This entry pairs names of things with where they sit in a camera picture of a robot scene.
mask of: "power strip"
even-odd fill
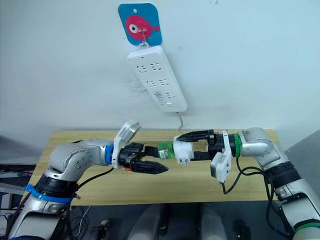
[[[166,53],[160,46],[133,51],[128,61],[155,103],[164,112],[184,112],[187,103]]]

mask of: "pink fish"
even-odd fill
[[[131,37],[135,40],[143,41],[144,36],[147,39],[153,30],[159,31],[159,26],[152,27],[143,17],[131,15],[125,20],[125,27]]]

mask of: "blue ring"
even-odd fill
[[[55,197],[55,196],[43,195],[37,192],[37,190],[34,188],[34,186],[31,183],[26,186],[25,191],[31,192],[32,196],[34,196],[37,199],[41,199],[48,202],[64,204],[64,203],[70,203],[73,199],[72,197]]]
[[[111,165],[112,153],[114,151],[114,144],[105,147],[105,162]]]

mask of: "white power strip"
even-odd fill
[[[188,105],[162,47],[152,46],[133,51],[128,55],[128,61],[162,111],[187,110]]]

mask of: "blue sticker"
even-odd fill
[[[144,40],[151,46],[162,42],[158,11],[151,3],[124,3],[118,13],[128,41],[138,46]]]

